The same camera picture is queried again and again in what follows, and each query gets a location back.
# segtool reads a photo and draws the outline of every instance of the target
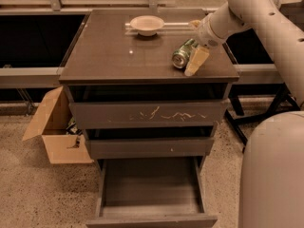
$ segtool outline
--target table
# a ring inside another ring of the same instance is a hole
[[[92,11],[59,79],[101,170],[87,226],[212,227],[200,170],[238,74],[222,47],[193,77],[172,66],[173,51],[195,37],[187,23],[201,19],[201,9],[159,9],[153,15],[165,26],[151,37],[129,26],[147,14]]]

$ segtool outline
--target terrazzo floor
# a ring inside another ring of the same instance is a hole
[[[32,116],[13,115],[10,107],[0,107],[0,227],[86,227],[98,197],[95,164],[51,165],[40,137],[21,141]],[[254,127],[242,129],[249,136]],[[215,137],[201,175],[205,208],[218,216],[215,228],[237,228],[243,144],[225,120]]]

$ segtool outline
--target open cardboard box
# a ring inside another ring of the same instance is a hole
[[[81,135],[79,147],[74,147],[77,136],[67,135],[71,117],[63,88],[53,89],[39,104],[22,140],[41,135],[50,163],[92,163],[84,136]]]

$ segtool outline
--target open drawer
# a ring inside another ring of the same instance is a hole
[[[195,158],[98,161],[100,196],[87,227],[213,227]]]

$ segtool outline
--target drawer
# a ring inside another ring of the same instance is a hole
[[[206,156],[209,155],[213,138],[202,139],[172,139],[172,140],[113,140],[88,141],[90,158],[146,158],[146,157],[177,157],[177,156]]]
[[[170,103],[72,103],[81,129],[213,125],[220,122],[226,100]]]
[[[100,196],[87,227],[213,227],[195,158],[98,161]]]

